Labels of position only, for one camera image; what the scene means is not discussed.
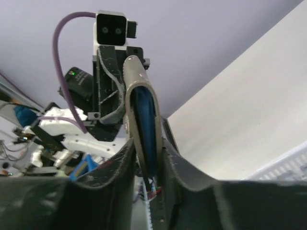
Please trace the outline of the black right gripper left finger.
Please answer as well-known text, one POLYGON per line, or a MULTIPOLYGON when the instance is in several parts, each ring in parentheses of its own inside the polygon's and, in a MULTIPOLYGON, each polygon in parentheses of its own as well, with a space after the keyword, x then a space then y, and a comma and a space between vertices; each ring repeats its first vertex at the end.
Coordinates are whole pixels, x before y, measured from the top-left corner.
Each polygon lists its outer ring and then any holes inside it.
POLYGON ((134 196, 132 139, 73 182, 66 177, 2 177, 3 230, 128 230, 134 196))

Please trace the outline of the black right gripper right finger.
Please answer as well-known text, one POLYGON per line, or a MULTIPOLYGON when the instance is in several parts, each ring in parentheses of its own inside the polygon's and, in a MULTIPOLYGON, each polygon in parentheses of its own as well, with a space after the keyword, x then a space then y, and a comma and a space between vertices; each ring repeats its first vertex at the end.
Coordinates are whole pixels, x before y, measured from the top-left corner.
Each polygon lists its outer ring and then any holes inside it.
POLYGON ((197 169, 163 141, 165 230, 304 230, 307 184, 223 181, 197 169))

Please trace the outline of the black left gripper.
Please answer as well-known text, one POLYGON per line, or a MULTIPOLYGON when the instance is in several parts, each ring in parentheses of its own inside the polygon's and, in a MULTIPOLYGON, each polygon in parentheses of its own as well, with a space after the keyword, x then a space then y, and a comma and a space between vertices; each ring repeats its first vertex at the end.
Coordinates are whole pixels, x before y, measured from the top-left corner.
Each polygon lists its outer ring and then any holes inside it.
POLYGON ((145 69, 149 68, 150 62, 145 61, 141 47, 117 50, 114 46, 101 45, 93 55, 93 110, 88 113, 90 124, 86 127, 99 141, 113 141, 123 124, 126 94, 123 66, 131 55, 136 55, 145 69))

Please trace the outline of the grey card holder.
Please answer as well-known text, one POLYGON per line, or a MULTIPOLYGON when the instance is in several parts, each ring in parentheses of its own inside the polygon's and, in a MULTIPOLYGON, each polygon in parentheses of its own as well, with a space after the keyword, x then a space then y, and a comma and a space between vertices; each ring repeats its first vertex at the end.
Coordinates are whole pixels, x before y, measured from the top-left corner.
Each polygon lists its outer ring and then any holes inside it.
POLYGON ((156 93, 149 82, 146 70, 136 55, 126 58, 123 64, 126 84, 125 106, 130 133, 133 137, 142 175, 158 175, 163 146, 161 116, 156 93))

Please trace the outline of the white plastic basket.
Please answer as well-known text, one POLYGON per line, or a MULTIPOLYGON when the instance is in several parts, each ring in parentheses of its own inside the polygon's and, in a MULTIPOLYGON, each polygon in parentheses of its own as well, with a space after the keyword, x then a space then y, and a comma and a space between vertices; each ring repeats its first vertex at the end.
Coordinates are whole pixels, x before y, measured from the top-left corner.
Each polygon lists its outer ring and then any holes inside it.
POLYGON ((304 142, 292 150, 269 162, 247 180, 307 180, 307 143, 304 142))

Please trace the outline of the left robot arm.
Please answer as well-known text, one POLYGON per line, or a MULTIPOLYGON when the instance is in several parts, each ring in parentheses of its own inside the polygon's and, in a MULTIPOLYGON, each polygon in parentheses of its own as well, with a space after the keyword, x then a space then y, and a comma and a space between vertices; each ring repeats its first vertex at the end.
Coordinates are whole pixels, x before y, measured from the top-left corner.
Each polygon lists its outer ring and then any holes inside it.
POLYGON ((36 144, 54 152, 56 168, 69 162, 78 151, 93 156, 94 161, 99 163, 113 157, 125 144, 125 139, 117 138, 123 121, 123 116, 119 114, 123 99, 119 98, 117 86, 109 77, 105 78, 106 84, 101 85, 105 73, 98 56, 93 56, 93 74, 97 83, 93 84, 91 109, 99 109, 103 114, 115 112, 116 122, 100 123, 99 118, 77 108, 76 112, 87 129, 87 133, 83 133, 69 109, 50 104, 42 117, 22 130, 25 136, 35 136, 36 144))

